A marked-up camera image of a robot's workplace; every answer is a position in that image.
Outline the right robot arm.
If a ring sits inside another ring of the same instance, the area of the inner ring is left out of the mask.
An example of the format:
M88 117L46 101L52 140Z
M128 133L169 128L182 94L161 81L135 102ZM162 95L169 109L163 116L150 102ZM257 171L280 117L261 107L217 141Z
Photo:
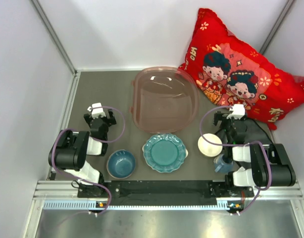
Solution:
M296 174L283 144L252 144L246 117L229 119L227 114L216 112L213 124L224 146L214 159L215 172L225 173L225 191L238 195L243 187L290 187L296 183Z

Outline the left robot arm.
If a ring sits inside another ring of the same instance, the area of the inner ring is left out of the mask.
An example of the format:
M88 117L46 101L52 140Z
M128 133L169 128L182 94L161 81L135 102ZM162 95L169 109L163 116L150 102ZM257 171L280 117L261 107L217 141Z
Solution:
M113 111L107 112L108 115L99 109L98 113L84 114L90 131L65 131L49 152L50 166L79 178L72 185L77 185L80 197L100 197L106 190L103 175L86 161L86 157L104 156L107 152L109 127L117 124Z

